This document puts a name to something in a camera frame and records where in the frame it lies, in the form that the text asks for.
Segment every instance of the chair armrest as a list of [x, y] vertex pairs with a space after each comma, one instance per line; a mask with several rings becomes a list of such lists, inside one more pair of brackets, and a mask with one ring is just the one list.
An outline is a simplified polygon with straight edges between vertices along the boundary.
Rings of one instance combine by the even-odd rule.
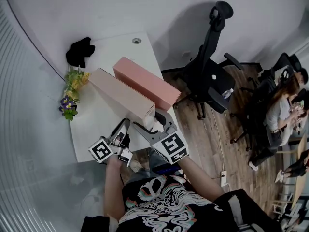
[[224, 57], [228, 60], [228, 62], [230, 64], [235, 65], [240, 71], [243, 71], [243, 66], [234, 57], [232, 57], [230, 54], [225, 53]]
[[214, 88], [209, 87], [208, 88], [208, 94], [220, 106], [222, 106], [226, 110], [228, 109], [228, 101], [226, 99], [224, 99], [223, 96], [221, 94], [219, 94]]

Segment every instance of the pink box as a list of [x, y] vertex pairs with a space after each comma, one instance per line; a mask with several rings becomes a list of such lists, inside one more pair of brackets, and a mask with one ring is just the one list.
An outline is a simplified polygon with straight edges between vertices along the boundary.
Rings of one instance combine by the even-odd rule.
[[167, 111], [181, 94], [172, 85], [125, 57], [122, 57], [113, 69], [119, 80], [152, 100], [157, 108], [164, 111]]
[[92, 72], [89, 81], [120, 117], [136, 121], [149, 130], [154, 126], [155, 104], [149, 98], [101, 68]]

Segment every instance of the long hair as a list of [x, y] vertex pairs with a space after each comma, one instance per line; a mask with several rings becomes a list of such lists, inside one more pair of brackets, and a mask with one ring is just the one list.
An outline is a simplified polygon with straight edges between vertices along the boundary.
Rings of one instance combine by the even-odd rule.
[[289, 96], [297, 94], [299, 92], [299, 82], [295, 76], [292, 74], [290, 79], [286, 84], [283, 84], [275, 93], [273, 98], [271, 98], [267, 111], [282, 97], [282, 95], [288, 94]]

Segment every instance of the white table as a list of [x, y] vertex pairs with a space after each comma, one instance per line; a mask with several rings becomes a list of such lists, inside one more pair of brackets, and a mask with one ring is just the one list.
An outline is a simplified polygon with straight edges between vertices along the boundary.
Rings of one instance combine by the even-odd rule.
[[[141, 43], [133, 44], [132, 39], [134, 38], [140, 38]], [[126, 57], [163, 79], [145, 32], [104, 38], [91, 42], [91, 45], [95, 45], [96, 49], [93, 55], [87, 59], [85, 69], [87, 72], [102, 68], [114, 76], [113, 65], [121, 57]], [[70, 126], [77, 161], [84, 162], [93, 160], [93, 157], [87, 151], [88, 147], [97, 141], [100, 136], [108, 137], [123, 118], [113, 112], [112, 108], [108, 106], [91, 84], [81, 88], [80, 100], [81, 103], [77, 106], [78, 115], [70, 122]], [[173, 108], [170, 108], [168, 112], [179, 128]], [[150, 146], [149, 142], [132, 126], [128, 133], [131, 139], [129, 145], [131, 151]]]

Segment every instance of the woman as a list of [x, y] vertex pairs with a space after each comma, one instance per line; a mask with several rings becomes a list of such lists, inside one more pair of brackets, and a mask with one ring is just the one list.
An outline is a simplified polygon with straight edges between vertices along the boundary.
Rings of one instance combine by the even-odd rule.
[[297, 97], [292, 100], [292, 105], [290, 106], [290, 113], [298, 110], [300, 107], [302, 108], [303, 114], [292, 119], [292, 121], [287, 124], [287, 127], [286, 129], [284, 129], [283, 132], [282, 143], [280, 146], [287, 144], [293, 132], [296, 132], [298, 133], [298, 135], [300, 135], [300, 132], [305, 127], [309, 114], [309, 92], [305, 89], [301, 90]]
[[264, 125], [268, 126], [271, 135], [271, 145], [264, 148], [259, 155], [248, 162], [248, 165], [255, 171], [267, 158], [277, 152], [277, 148], [282, 144], [283, 130], [288, 123], [303, 113], [302, 109], [295, 109], [290, 113], [290, 101], [294, 99], [299, 92], [299, 82], [293, 74], [289, 81], [282, 85], [267, 106], [267, 113]]
[[299, 160], [294, 164], [292, 164], [290, 167], [288, 167], [286, 170], [284, 171], [280, 170], [279, 173], [277, 174], [275, 183], [278, 181], [282, 182], [284, 177], [293, 178], [305, 175], [305, 173], [309, 171], [308, 160], [309, 160], [309, 149], [301, 153]]

